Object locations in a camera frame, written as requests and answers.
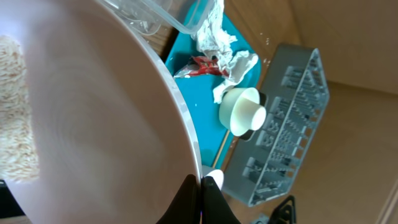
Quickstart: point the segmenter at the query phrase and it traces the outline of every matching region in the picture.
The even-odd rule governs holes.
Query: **large white bowl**
[[[7,182],[35,224],[155,223],[198,141],[170,73],[147,43],[92,0],[2,0],[0,35],[28,74],[40,178]]]

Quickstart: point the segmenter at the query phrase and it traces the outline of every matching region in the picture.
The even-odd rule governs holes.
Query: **dish rack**
[[[266,121],[238,141],[223,187],[250,207],[289,192],[314,137],[329,100],[319,50],[279,45],[260,92]]]

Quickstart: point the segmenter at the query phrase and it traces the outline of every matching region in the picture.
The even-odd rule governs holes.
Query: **wooden table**
[[[260,60],[262,62],[265,59],[267,60],[262,65],[259,85],[264,80],[268,61],[275,53],[278,44],[281,42],[301,43],[289,0],[225,0],[225,13],[259,55]],[[160,57],[165,60],[177,34],[178,31],[169,25],[164,25],[155,35],[145,38]],[[222,166],[223,170],[228,165],[233,149],[234,145],[230,146]],[[249,208],[229,195],[224,196],[241,223],[250,223],[257,219],[260,213],[270,215],[271,211],[282,200],[273,200]]]

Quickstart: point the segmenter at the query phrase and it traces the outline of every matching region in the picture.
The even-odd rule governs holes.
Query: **rice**
[[[25,75],[20,45],[0,36],[0,179],[15,182],[39,176]]]

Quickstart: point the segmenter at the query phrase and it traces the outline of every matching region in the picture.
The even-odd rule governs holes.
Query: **blue tray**
[[[235,35],[238,41],[231,44],[233,52],[248,50],[254,53],[253,49],[246,42],[243,36],[235,28],[232,22],[224,15],[223,29],[231,35]],[[196,51],[196,43],[187,34],[179,33],[175,43],[166,60],[166,67],[172,75],[184,67],[191,56],[203,55]],[[246,74],[238,87],[255,87],[261,74],[261,62],[258,63]],[[187,103],[195,130],[197,132],[201,163],[211,166],[217,155],[218,149],[225,137],[227,129],[218,119],[220,106],[213,103],[213,89],[224,79],[213,75],[203,75],[192,78],[178,78],[175,80]],[[229,134],[223,151],[218,159],[216,168],[220,168],[233,135]]]

